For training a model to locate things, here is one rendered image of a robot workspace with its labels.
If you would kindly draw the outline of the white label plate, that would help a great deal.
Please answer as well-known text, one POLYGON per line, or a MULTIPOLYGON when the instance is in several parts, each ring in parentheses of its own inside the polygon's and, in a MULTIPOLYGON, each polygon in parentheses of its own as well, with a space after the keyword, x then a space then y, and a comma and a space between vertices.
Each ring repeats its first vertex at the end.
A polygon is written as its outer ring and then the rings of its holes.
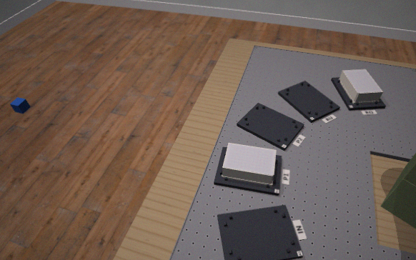
POLYGON ((283 171, 282 171, 282 184, 289 185, 289 170, 283 169, 283 171))
POLYGON ((332 121, 332 120, 334 120, 336 118, 337 117, 335 117, 334 115, 331 115, 331 116, 328 116, 328 117, 326 117, 326 118, 324 118, 322 120, 323 120, 323 122, 328 123, 328 122, 330 122, 330 121, 332 121))
POLYGON ((361 111, 363 115, 373 115, 373 114, 377 114, 377 112, 375 110, 371 110, 371 111, 361 111))
POLYGON ((307 239, 300 220, 292 221, 299 240, 307 239))
POLYGON ((299 145, 303 142, 303 140, 305 139, 305 136, 303 136, 303 135, 299 135, 298 137, 297 137, 297 139, 294 141, 294 145, 295 146, 298 146, 299 147, 299 145))

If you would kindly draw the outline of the white rectangular block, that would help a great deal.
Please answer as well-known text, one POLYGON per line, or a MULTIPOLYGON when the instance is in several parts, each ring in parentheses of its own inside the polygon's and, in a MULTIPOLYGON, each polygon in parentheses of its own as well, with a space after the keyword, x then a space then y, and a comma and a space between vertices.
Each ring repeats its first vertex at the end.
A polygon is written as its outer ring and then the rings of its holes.
POLYGON ((276 150, 228 143, 222 178, 272 186, 276 150))

